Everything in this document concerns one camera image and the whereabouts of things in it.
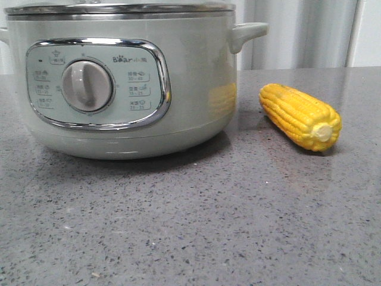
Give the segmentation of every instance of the cooker handle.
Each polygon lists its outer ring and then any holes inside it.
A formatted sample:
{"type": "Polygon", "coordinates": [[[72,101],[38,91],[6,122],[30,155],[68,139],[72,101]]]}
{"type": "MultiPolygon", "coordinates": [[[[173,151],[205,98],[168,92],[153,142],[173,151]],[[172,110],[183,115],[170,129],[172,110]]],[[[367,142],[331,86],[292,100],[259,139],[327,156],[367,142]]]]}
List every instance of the cooker handle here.
{"type": "Polygon", "coordinates": [[[10,34],[7,28],[0,28],[0,41],[9,45],[10,34]]]}
{"type": "Polygon", "coordinates": [[[267,23],[245,23],[236,25],[230,33],[230,52],[237,54],[248,40],[266,35],[267,23]]]}

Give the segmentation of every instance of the quartz countertop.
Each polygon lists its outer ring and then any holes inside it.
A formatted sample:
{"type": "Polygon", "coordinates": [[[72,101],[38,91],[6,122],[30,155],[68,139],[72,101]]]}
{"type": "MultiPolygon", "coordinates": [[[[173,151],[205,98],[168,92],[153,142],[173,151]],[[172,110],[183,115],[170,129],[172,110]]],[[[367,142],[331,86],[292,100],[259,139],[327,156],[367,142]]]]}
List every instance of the quartz countertop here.
{"type": "Polygon", "coordinates": [[[238,110],[187,151],[75,158],[23,125],[0,76],[0,285],[381,285],[381,67],[242,71],[238,110]],[[305,151],[264,115],[279,82],[342,116],[305,151]]]}

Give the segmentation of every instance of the yellow corn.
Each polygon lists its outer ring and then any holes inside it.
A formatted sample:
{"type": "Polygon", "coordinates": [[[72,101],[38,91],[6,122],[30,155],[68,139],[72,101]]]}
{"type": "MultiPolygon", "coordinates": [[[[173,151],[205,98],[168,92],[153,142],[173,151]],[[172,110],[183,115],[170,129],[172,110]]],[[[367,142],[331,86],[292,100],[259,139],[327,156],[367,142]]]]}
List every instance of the yellow corn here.
{"type": "Polygon", "coordinates": [[[278,83],[264,86],[259,97],[271,121],[299,146],[324,151],[338,140],[341,118],[329,104],[278,83]]]}

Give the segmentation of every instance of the cooker lid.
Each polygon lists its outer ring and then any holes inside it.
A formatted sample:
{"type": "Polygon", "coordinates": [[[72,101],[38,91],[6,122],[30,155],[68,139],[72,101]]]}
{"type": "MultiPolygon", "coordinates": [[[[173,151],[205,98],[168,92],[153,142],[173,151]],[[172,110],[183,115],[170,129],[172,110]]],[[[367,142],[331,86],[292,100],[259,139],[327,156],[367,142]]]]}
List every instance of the cooker lid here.
{"type": "Polygon", "coordinates": [[[198,13],[234,11],[229,0],[51,0],[4,9],[8,15],[198,13]]]}

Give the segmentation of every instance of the slow cooker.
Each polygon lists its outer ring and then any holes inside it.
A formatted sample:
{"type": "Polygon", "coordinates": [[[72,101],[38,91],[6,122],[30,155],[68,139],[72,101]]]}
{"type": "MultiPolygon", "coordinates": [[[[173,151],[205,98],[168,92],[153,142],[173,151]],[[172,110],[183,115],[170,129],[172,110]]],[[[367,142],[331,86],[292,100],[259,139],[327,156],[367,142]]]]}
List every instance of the slow cooker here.
{"type": "Polygon", "coordinates": [[[235,54],[268,29],[235,24],[224,1],[59,2],[6,8],[0,39],[32,135],[85,158],[159,156],[219,133],[235,112],[235,54]]]}

